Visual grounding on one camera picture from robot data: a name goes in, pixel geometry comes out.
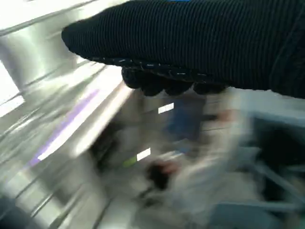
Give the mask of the black knitted gloved right hand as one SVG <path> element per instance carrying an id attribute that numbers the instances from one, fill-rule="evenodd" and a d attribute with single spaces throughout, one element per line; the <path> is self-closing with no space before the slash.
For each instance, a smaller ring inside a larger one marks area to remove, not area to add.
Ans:
<path id="1" fill-rule="evenodd" d="M 302 0 L 131 0 L 63 28 L 68 50 L 120 66 L 146 96 L 226 87 L 305 96 Z"/>

